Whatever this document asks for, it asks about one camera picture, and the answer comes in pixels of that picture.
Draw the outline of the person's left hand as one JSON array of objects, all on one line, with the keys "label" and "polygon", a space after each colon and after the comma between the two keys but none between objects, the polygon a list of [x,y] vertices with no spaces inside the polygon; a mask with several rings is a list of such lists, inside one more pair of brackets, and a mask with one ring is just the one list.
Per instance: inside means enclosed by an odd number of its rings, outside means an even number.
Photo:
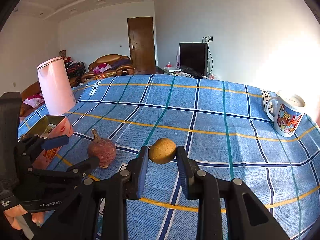
[{"label": "person's left hand", "polygon": [[[17,220],[17,217],[25,215],[28,213],[28,211],[26,211],[21,205],[17,205],[5,210],[3,213],[14,229],[21,230],[22,228]],[[32,221],[34,223],[42,224],[44,223],[44,215],[44,212],[32,213]]]}]

